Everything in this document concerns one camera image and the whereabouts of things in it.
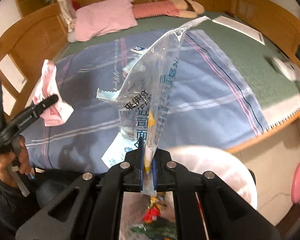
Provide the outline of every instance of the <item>green blanket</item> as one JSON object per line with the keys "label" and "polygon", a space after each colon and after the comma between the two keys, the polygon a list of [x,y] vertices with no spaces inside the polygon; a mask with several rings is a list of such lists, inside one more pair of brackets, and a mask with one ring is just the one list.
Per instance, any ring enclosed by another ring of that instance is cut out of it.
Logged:
{"label": "green blanket", "polygon": [[[206,12],[211,19],[220,13]],[[86,42],[70,44],[62,57],[66,57],[83,50],[86,47],[113,41],[127,35],[179,27],[189,19],[159,16],[138,20],[138,26],[128,30],[109,33],[104,36],[92,38]],[[252,38],[212,21],[205,21],[195,29],[204,30],[207,35],[226,53],[233,64],[244,77],[257,100],[264,109],[300,93],[300,82],[291,82],[280,76],[272,67],[272,57],[282,58],[279,49],[266,37],[265,46]]]}

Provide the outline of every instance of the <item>stuffed toy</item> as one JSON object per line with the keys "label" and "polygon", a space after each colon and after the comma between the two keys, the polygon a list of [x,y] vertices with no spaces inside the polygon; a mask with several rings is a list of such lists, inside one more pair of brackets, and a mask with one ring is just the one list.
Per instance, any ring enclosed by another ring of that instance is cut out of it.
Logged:
{"label": "stuffed toy", "polygon": [[[85,37],[84,39],[79,39],[78,38],[78,33],[76,34],[75,32],[75,28],[76,28],[76,22],[78,21],[76,13],[75,13],[75,9],[74,9],[74,4],[76,5],[77,8],[79,8],[80,6],[78,5],[77,2],[75,2],[74,0],[57,0],[59,5],[60,5],[60,10],[61,10],[61,15],[62,18],[64,19],[66,25],[68,26],[68,41],[69,42],[76,42],[76,41],[86,41],[90,38],[92,38],[93,36],[99,36],[99,35],[103,35],[106,33],[110,33],[113,31],[119,31],[120,28],[113,28],[111,29],[111,24],[109,23],[110,28],[106,28],[109,29],[108,32],[102,32],[102,33],[98,33],[98,31],[95,31],[95,33],[91,36],[89,36],[88,38]],[[88,7],[90,7],[93,12],[93,5],[88,5]],[[167,0],[167,1],[159,1],[159,2],[150,2],[150,3],[143,3],[143,4],[135,4],[135,5],[130,5],[129,7],[130,11],[127,11],[128,14],[131,14],[132,19],[141,19],[141,18],[147,18],[147,17],[155,17],[155,16],[160,16],[160,15],[167,15],[167,16],[171,16],[171,17],[181,17],[181,18],[196,18],[198,17],[198,15],[203,14],[204,13],[204,7],[193,1],[193,0]],[[95,21],[99,21],[99,20],[105,20],[104,17],[97,17],[94,19],[87,19],[87,23],[88,22],[95,22]],[[124,27],[121,29],[126,29],[129,27],[133,27],[136,26],[137,22],[135,21],[134,23],[131,23],[128,27]]]}

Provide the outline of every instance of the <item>wooden bed frame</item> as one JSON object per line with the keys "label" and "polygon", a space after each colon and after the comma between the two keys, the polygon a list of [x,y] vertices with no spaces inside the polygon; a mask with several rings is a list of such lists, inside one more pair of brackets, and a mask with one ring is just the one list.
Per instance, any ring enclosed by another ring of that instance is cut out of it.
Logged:
{"label": "wooden bed frame", "polygon": [[[87,5],[100,0],[78,0]],[[261,31],[273,41],[300,68],[295,53],[300,44],[300,20],[269,0],[197,0],[207,10],[230,11],[238,18]],[[3,86],[16,99],[7,119],[24,109],[39,77],[44,59],[53,59],[66,45],[66,28],[59,16],[57,3],[46,6],[22,18],[0,38],[0,61],[9,55],[27,83],[19,93],[0,70]],[[287,121],[264,134],[228,149],[235,153],[262,141],[297,119],[300,111]]]}

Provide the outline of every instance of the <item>beige floor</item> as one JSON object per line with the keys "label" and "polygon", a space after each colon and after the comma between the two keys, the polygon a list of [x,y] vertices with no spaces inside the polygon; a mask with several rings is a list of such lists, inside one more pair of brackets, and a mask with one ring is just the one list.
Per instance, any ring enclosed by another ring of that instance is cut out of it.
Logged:
{"label": "beige floor", "polygon": [[255,173],[258,211],[276,225],[292,206],[292,179],[300,162],[300,122],[235,156]]}

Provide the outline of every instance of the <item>silver bolt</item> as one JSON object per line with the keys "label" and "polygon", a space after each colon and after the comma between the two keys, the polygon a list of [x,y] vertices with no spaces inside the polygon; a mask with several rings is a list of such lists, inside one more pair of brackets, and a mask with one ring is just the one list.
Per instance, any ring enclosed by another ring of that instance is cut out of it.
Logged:
{"label": "silver bolt", "polygon": [[120,163],[120,167],[123,169],[127,169],[130,167],[130,163],[127,163],[127,162]]}
{"label": "silver bolt", "polygon": [[82,178],[83,178],[84,180],[92,179],[92,177],[93,177],[93,175],[92,175],[92,173],[90,173],[90,172],[86,172],[86,173],[84,173],[84,174],[82,175]]}
{"label": "silver bolt", "polygon": [[177,164],[175,163],[175,162],[173,162],[173,161],[171,161],[171,162],[167,162],[167,167],[168,168],[175,168],[177,166]]}
{"label": "silver bolt", "polygon": [[214,173],[212,171],[206,171],[204,173],[204,176],[207,178],[207,179],[213,179],[214,178]]}

